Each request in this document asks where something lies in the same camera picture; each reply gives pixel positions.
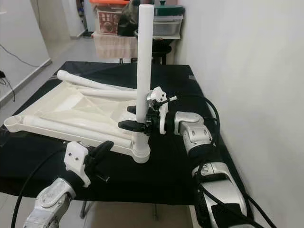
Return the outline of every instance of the tiled floor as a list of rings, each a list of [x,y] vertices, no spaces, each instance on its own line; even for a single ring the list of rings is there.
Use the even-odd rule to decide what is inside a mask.
[[[15,102],[8,102],[1,109],[0,125],[11,116],[40,86],[59,69],[65,61],[116,62],[118,59],[98,59],[92,39],[81,38],[73,42],[62,54],[54,51],[53,64],[46,67],[18,94]],[[10,227],[11,217],[17,197],[0,193],[0,228]],[[94,202],[85,219],[79,217],[81,201],[72,201],[61,219],[60,228],[190,228],[191,221],[187,206],[158,205],[159,220],[153,219],[153,205],[141,203]],[[24,220],[33,210],[34,199],[23,198],[16,228],[21,228]]]

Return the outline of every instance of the green lid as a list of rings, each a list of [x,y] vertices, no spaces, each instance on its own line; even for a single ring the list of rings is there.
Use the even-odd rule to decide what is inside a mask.
[[[159,6],[154,7],[154,16],[178,16],[185,12],[185,8],[181,5],[165,5],[165,0],[160,2]]]

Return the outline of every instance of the black tablecloth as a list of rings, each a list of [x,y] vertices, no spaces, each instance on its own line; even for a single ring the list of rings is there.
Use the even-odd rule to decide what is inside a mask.
[[[136,88],[136,64],[66,62],[60,69],[106,84]],[[176,92],[202,95],[189,66],[153,65],[151,88],[161,86],[169,96]],[[18,114],[61,81],[48,80],[15,114]],[[206,103],[199,98],[171,102],[170,111],[196,112],[210,117]],[[211,132],[214,123],[206,121]],[[63,141],[34,133],[9,133],[0,148],[0,191],[18,195],[26,177],[48,154],[63,146]],[[163,204],[193,204],[190,161],[180,136],[153,135],[149,139],[151,156],[137,164],[132,157],[108,153],[98,169],[111,177],[108,184],[95,180],[88,189],[75,189],[76,199],[129,201]],[[220,153],[241,190],[244,186],[230,155],[221,142]],[[65,172],[64,153],[49,160],[29,183],[25,196],[36,197],[56,177]]]

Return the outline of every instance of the white vertical pole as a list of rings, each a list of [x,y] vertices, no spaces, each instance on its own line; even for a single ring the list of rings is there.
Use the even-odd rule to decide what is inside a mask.
[[[152,38],[154,6],[139,6],[138,18],[138,53],[137,53],[137,98],[136,121],[144,123],[148,104],[146,97],[151,84]],[[145,163],[150,156],[149,137],[143,133],[134,134],[133,158],[138,163]]]

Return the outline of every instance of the white plastic tube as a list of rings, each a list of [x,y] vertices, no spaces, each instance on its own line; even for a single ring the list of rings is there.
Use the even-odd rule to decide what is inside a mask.
[[[68,81],[68,82],[72,82],[77,85],[87,86],[87,87],[95,88],[95,89],[119,90],[110,85],[98,83],[98,82],[95,82],[95,81],[92,81],[92,80],[89,80],[89,79],[86,79],[83,77],[79,77],[77,75],[70,74],[69,72],[67,72],[65,70],[59,70],[57,72],[57,78],[62,81]]]
[[[137,98],[136,121],[144,123],[148,104],[146,97],[151,84],[152,38],[153,38],[154,6],[142,4],[139,6],[138,18],[138,52],[137,52]],[[150,156],[149,137],[143,133],[135,133],[133,146],[134,160],[145,163]]]
[[[83,95],[104,96],[111,98],[136,99],[136,91],[128,90],[103,90],[103,89],[78,89]]]
[[[42,129],[49,129],[52,131],[62,132],[62,133],[80,136],[80,137],[93,139],[93,140],[97,140],[97,141],[102,141],[102,142],[110,140],[110,141],[113,141],[114,144],[125,147],[125,148],[130,148],[130,146],[131,146],[131,140],[122,139],[120,137],[116,137],[113,135],[98,133],[98,132],[90,131],[90,130],[79,128],[79,127],[70,126],[70,125],[63,124],[63,123],[57,123],[54,121],[41,119],[39,117],[32,116],[32,115],[24,116],[22,123],[24,125],[39,127]]]

